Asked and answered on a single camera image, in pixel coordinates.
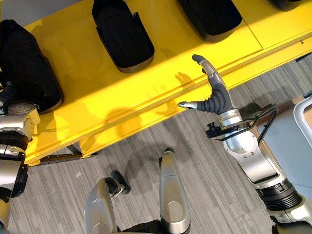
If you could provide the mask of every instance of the black bin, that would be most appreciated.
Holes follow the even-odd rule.
[[[272,4],[283,11],[290,11],[300,5],[302,0],[270,0]]]
[[[231,0],[179,1],[185,14],[208,43],[224,40],[242,22],[242,16]]]
[[[95,0],[92,15],[97,32],[118,70],[136,72],[152,62],[154,46],[138,12],[132,15],[123,0]]]

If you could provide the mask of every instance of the yellow shelf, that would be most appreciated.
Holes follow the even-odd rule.
[[[256,7],[261,2],[245,4]],[[254,23],[247,20],[251,16],[240,9],[243,1],[234,0],[234,3],[244,19],[240,26],[222,42],[204,44],[177,0],[128,1],[131,11],[139,12],[155,47],[153,62],[133,74],[119,72],[102,45],[91,15],[92,0],[81,1],[26,26],[50,60],[65,95],[65,103],[59,109],[41,116],[41,123],[27,149],[26,162],[35,164],[40,158],[83,139],[82,142],[89,144],[82,144],[88,154],[93,145],[87,137],[105,130],[108,133],[105,142],[108,143],[100,141],[99,144],[105,146],[152,125],[157,122],[155,119],[167,118],[167,112],[161,109],[172,102],[164,107],[157,106],[205,83],[205,76],[191,59],[194,53],[205,56],[222,74],[234,74],[248,64],[312,36],[312,22],[304,23],[298,31],[276,33],[273,45],[265,48],[270,41],[263,37],[267,30],[260,32],[260,27],[253,27]],[[293,25],[312,19],[309,9],[312,9],[311,1],[294,9]],[[262,11],[258,11],[258,15],[259,22],[265,23],[269,19]],[[273,16],[274,20],[283,21],[286,15],[289,16],[289,12],[276,10]],[[283,59],[301,54],[299,51],[293,53],[296,55]],[[265,64],[261,66],[258,70],[265,71]],[[225,80],[233,87],[250,77],[226,75]],[[148,117],[140,117],[139,130],[123,130],[126,132],[123,136],[109,134],[110,129],[124,129],[126,121],[154,108],[155,112],[147,114]]]
[[[312,37],[305,39],[303,44],[301,42],[297,42],[287,48],[284,48],[283,50],[278,51],[277,53],[271,54],[234,72],[228,73],[224,75],[223,78],[225,79],[227,85],[229,84],[227,82],[228,80],[233,80],[233,78],[237,76],[245,78],[245,80],[242,80],[242,82],[246,82],[266,71],[269,71],[286,62],[296,59],[297,57],[311,52],[311,45]],[[228,85],[228,87],[231,89],[237,85],[239,85],[239,83]],[[123,121],[122,123],[109,128],[102,133],[85,138],[80,141],[80,147],[82,149],[83,156],[89,157],[96,151],[99,151],[119,140],[129,137],[147,127],[150,127],[184,111],[185,109],[178,108],[177,106],[180,101],[204,100],[210,94],[211,89],[209,86],[207,84],[202,85],[197,89],[182,94],[181,96],[159,105],[149,111],[144,113],[137,113],[137,115],[134,117]]]

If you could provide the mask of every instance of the yellow table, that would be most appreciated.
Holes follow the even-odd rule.
[[[178,0],[129,0],[154,47],[143,71],[117,70],[102,45],[91,15],[93,0],[83,0],[28,26],[56,73],[65,95],[56,111],[41,116],[26,163],[80,142],[84,157],[182,109],[181,100],[210,94],[192,54],[206,57],[229,88],[312,50],[312,2],[289,12],[266,0],[233,0],[243,21],[227,39],[204,44]]]

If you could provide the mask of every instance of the black cable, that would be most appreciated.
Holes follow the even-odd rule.
[[[275,118],[277,117],[277,114],[278,114],[278,109],[276,107],[270,107],[269,109],[267,110],[264,110],[262,113],[260,113],[258,116],[255,116],[253,118],[245,118],[243,121],[250,121],[250,120],[254,120],[253,124],[248,127],[248,128],[245,128],[244,130],[241,130],[241,131],[238,131],[230,136],[227,136],[225,138],[222,138],[222,139],[217,139],[219,141],[225,141],[225,140],[228,140],[234,136],[237,136],[241,133],[244,133],[250,129],[252,129],[258,122],[260,119],[262,119],[263,117],[267,116],[268,114],[271,114],[267,124],[265,125],[265,128],[262,130],[260,136],[259,136],[259,139],[258,139],[258,144],[261,143],[261,141],[263,140],[265,134],[267,133],[268,129],[270,128],[270,126],[272,125],[272,123],[274,122]]]
[[[273,124],[274,120],[276,119],[278,115],[278,109],[273,110],[267,124],[264,125],[264,129],[262,130],[259,138],[258,138],[258,145],[260,145],[261,141],[263,140],[265,134],[268,132],[270,126]]]

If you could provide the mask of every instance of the black knob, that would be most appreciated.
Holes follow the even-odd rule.
[[[212,129],[212,128],[214,128],[214,126],[215,126],[215,122],[208,123],[207,126],[209,127],[209,129]]]

